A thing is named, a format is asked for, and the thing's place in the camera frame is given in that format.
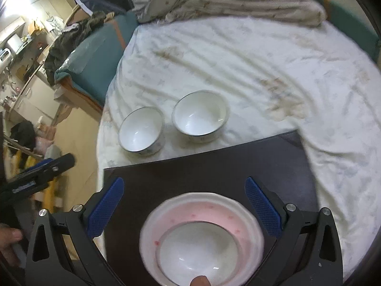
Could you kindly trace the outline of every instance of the human hand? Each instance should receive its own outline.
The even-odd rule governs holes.
[[[200,275],[195,277],[191,283],[190,286],[211,286],[209,283],[209,280],[205,275]]]
[[[11,244],[17,243],[21,239],[22,232],[20,230],[6,227],[0,228],[0,252],[10,266],[17,266],[20,263]]]

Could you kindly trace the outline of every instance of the cabinet door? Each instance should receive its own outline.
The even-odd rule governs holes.
[[[22,98],[18,101],[18,104],[15,105],[14,111],[24,117],[26,120],[29,120],[33,125],[37,123],[39,118],[43,116],[43,123],[48,126],[51,124],[52,119],[44,115],[37,107],[29,102],[27,98]]]
[[[60,106],[57,101],[54,101],[54,90],[37,76],[33,76],[26,87],[24,98],[51,119],[54,119]]]

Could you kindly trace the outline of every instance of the pink bowl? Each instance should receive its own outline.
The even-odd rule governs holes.
[[[163,202],[150,213],[140,231],[140,255],[147,271],[161,285],[176,286],[159,268],[157,250],[172,229],[195,221],[216,224],[234,237],[239,247],[237,269],[221,285],[244,284],[262,260],[262,230],[256,218],[240,203],[214,193],[183,194]]]

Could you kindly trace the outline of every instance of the tiled floor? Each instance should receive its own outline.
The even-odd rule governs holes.
[[[96,191],[98,127],[99,123],[81,109],[72,109],[70,115],[57,125],[55,144],[62,154],[72,153],[76,159],[75,166],[62,175],[64,211],[75,204],[85,204]]]

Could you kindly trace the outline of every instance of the blue textured pad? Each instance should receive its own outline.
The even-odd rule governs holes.
[[[40,161],[39,163],[35,164],[34,166],[25,169],[25,172],[31,171],[31,170],[33,170],[33,169],[35,169],[35,168],[38,168],[38,167],[40,167],[40,166],[42,166],[42,165],[45,165],[45,164],[47,164],[47,163],[49,163],[49,162],[51,162],[51,161],[53,161],[52,158],[44,159],[44,160]]]
[[[95,238],[102,234],[123,193],[124,181],[118,177],[88,218],[87,235],[90,238]]]
[[[267,233],[279,238],[282,233],[281,217],[251,177],[246,180],[245,193]]]

